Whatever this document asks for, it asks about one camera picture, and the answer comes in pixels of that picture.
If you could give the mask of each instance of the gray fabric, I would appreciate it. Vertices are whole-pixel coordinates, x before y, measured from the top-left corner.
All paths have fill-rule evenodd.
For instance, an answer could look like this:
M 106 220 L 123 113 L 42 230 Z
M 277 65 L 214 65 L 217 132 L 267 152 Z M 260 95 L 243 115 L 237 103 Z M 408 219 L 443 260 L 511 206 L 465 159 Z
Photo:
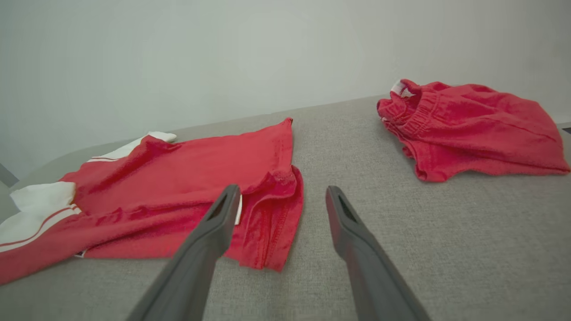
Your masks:
M 0 164 L 0 182 L 4 183 L 6 186 L 12 186 L 18 183 L 18 179 L 14 174 L 12 174 L 4 165 Z
M 571 176 L 460 174 L 424 183 L 376 115 L 379 97 L 175 131 L 240 134 L 293 117 L 305 204 L 284 271 L 221 259 L 205 320 L 355 320 L 325 188 L 343 189 L 434 320 L 563 320 L 571 315 Z M 567 160 L 571 135 L 561 132 Z M 57 159 L 14 188 L 53 182 L 114 143 Z M 3 214 L 15 213 L 3 203 Z M 165 260 L 69 259 L 0 287 L 2 320 L 122 320 Z

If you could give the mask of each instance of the white wall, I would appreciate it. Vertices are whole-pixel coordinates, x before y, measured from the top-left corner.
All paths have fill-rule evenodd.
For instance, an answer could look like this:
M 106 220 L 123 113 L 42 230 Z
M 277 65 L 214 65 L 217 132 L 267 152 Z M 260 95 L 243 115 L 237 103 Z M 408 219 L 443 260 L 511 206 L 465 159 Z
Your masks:
M 571 121 L 568 0 L 2 0 L 0 163 L 424 84 Z

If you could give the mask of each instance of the white trim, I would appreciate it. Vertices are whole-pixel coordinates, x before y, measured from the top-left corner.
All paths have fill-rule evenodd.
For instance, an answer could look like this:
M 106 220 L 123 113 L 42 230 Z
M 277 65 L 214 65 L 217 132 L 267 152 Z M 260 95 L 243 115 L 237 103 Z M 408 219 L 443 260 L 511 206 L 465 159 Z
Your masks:
M 165 141 L 165 142 L 172 142 L 176 139 L 175 134 L 163 133 L 160 131 L 150 131 L 150 132 L 148 132 L 147 135 L 145 135 L 139 139 L 136 139 L 136 140 L 130 142 L 129 144 L 121 146 L 118 149 L 116 149 L 110 153 L 107 153 L 105 155 L 96 156 L 95 158 L 91 158 L 87 162 L 115 162 L 115 161 L 118 161 L 119 158 L 129 156 L 129 154 L 133 151 L 133 149 L 135 149 L 135 147 L 137 147 L 137 146 L 139 146 L 139 144 L 141 144 L 141 141 L 143 140 L 143 138 L 145 138 L 146 136 L 149 136 L 149 135 L 153 136 L 156 139 L 160 139 L 162 141 Z
M 26 240 L 23 242 L 19 242 L 19 243 L 14 243 L 14 244 L 10 244 L 10 245 L 4 245 L 4 246 L 0 246 L 0 252 L 6 252 L 6 251 L 10 251 L 13 250 L 15 248 L 18 247 L 22 247 L 26 244 L 29 244 L 33 241 L 35 241 L 37 238 L 39 238 L 44 232 L 46 232 L 50 227 L 52 227 L 53 225 L 55 225 L 56 223 L 58 223 L 59 221 L 61 221 L 62 219 L 68 218 L 72 215 L 77 215 L 79 213 L 81 213 L 81 210 L 79 210 L 78 208 L 76 208 L 75 210 L 72 209 L 72 207 L 75 207 L 75 205 L 70 205 L 68 206 L 68 208 L 63 209 L 63 211 L 57 213 L 56 215 L 52 216 L 51 218 L 49 218 L 47 221 L 42 221 L 40 223 L 40 225 L 38 226 L 39 230 L 36 230 L 34 233 L 28 234 L 27 236 L 25 234 L 20 233 L 20 237 L 19 239 L 13 239 L 11 238 L 14 237 L 14 233 L 10 234 L 0 234 L 0 244 L 5 244 L 5 243 L 14 243 L 14 242 L 18 242 L 19 240 Z M 15 226 L 15 228 L 22 228 L 21 231 L 26 230 L 26 231 L 30 231 L 29 227 L 30 227 L 30 223 L 31 220 L 29 217 L 30 213 L 24 213 L 24 212 L 20 212 L 12 217 L 10 217 L 9 219 L 5 220 L 1 225 L 4 226 L 2 228 L 2 226 L 0 226 L 0 233 L 2 232 L 2 230 L 6 231 L 7 228 L 12 228 L 14 224 L 10 224 L 10 223 L 14 223 L 14 222 L 9 222 L 10 219 L 15 218 L 15 220 L 17 221 L 16 223 L 19 223 Z
M 91 163 L 91 162 L 116 162 L 118 161 L 118 159 L 105 159 L 105 158 L 91 158 L 90 160 L 88 160 L 86 163 Z
M 30 185 L 12 192 L 20 212 L 0 224 L 0 252 L 29 244 L 60 220 L 81 213 L 71 204 L 74 196 L 75 183 L 70 182 Z
M 234 225 L 240 224 L 240 217 L 242 216 L 242 194 L 240 194 L 240 203 L 238 204 L 238 210 L 236 212 L 236 219 L 234 220 Z

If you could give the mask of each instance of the elastic waistband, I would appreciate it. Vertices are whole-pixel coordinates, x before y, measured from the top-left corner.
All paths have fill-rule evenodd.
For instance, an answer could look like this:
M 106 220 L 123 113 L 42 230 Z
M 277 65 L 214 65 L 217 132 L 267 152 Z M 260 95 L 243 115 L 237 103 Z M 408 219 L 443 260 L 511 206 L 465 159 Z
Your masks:
M 379 101 L 378 112 L 383 121 L 391 122 L 402 134 L 413 138 L 428 124 L 439 98 L 437 92 L 402 79 L 393 86 L 390 103 Z

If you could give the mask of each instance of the white label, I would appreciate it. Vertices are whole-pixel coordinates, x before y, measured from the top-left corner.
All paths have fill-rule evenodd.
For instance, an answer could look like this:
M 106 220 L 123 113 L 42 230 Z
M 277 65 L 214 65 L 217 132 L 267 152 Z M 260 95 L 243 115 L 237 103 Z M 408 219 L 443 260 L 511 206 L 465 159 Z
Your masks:
M 405 84 L 401 83 L 400 81 L 397 81 L 395 85 L 391 88 L 391 91 L 400 96 L 403 93 L 403 89 L 405 89 L 405 87 L 406 87 Z
M 242 216 L 242 195 L 240 194 L 240 203 L 238 204 L 238 211 L 236 212 L 236 220 L 234 226 L 240 224 L 240 216 Z

